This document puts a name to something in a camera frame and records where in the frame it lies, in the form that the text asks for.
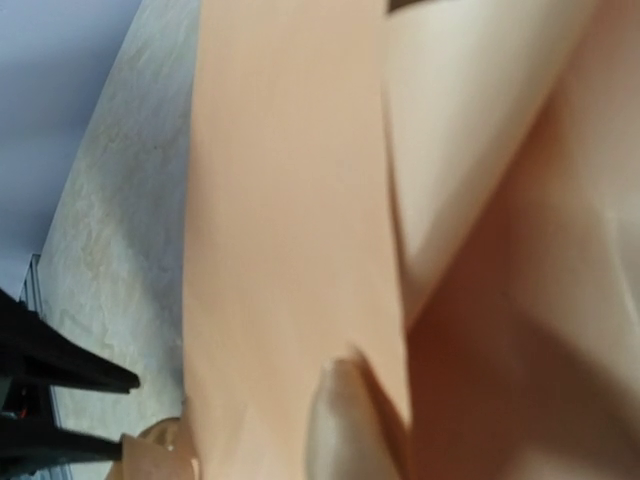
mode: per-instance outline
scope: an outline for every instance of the paper sheet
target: paper sheet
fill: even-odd
[[[382,1],[205,0],[184,271],[205,479],[299,479],[322,366],[362,351],[410,422]]]

